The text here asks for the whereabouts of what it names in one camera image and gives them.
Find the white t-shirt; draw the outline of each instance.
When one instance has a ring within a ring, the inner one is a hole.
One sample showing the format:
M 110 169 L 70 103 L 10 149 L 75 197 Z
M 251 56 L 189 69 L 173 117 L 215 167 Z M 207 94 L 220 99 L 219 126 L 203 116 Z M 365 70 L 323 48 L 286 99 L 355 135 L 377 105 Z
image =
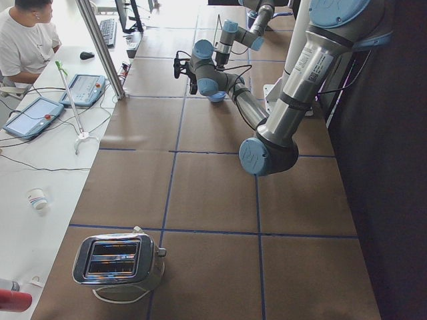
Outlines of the white t-shirt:
M 22 71 L 41 73 L 54 54 L 53 48 L 61 44 L 55 25 L 36 23 L 34 27 L 24 27 L 13 20 L 9 10 L 0 13 L 1 73 L 3 76 Z

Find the tiled table surface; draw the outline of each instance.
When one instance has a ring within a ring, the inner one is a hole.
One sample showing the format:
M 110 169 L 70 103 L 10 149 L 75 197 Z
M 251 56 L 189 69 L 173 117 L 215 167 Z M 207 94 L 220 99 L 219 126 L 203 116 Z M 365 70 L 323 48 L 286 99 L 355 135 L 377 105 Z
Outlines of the tiled table surface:
M 177 50 L 214 33 L 218 13 L 244 23 L 246 12 L 160 2 L 32 319 L 379 319 L 322 118 L 300 125 L 295 167 L 248 175 L 237 152 L 252 130 L 236 107 L 189 96 L 172 69 Z M 232 61 L 253 65 L 259 99 L 282 73 L 293 19 L 273 20 L 263 51 Z M 168 251 L 150 296 L 112 305 L 73 282 L 86 237 L 135 225 Z

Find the keyboard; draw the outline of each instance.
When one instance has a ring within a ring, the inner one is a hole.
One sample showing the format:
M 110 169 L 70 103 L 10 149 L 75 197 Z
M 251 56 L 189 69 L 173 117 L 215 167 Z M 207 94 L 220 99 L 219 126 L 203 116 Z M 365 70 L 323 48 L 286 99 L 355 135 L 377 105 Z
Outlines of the keyboard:
M 102 37 L 107 47 L 114 47 L 117 21 L 115 19 L 103 20 L 99 23 L 99 29 L 101 30 Z

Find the red cylinder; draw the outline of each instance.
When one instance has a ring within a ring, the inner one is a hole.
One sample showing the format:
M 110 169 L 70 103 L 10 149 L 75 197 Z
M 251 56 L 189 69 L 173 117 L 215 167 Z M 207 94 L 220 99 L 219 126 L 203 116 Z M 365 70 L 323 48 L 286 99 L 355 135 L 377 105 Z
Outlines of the red cylinder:
M 31 302 L 33 298 L 29 293 L 0 289 L 0 311 L 22 312 Z

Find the metal pole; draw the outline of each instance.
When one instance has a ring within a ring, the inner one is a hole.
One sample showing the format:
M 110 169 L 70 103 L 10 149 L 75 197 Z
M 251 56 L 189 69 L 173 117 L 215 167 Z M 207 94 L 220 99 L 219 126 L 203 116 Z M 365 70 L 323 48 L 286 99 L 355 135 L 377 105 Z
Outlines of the metal pole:
M 107 45 L 104 43 L 101 31 L 99 30 L 98 22 L 96 21 L 95 14 L 92 11 L 89 0 L 76 0 L 77 6 L 79 7 L 81 16 L 86 23 L 86 27 L 89 30 L 93 44 L 95 45 L 96 51 L 101 58 L 101 63 L 107 73 L 109 82 L 114 89 L 117 99 L 125 97 L 125 91 L 121 85 L 121 81 L 115 70 L 113 61 L 108 52 Z

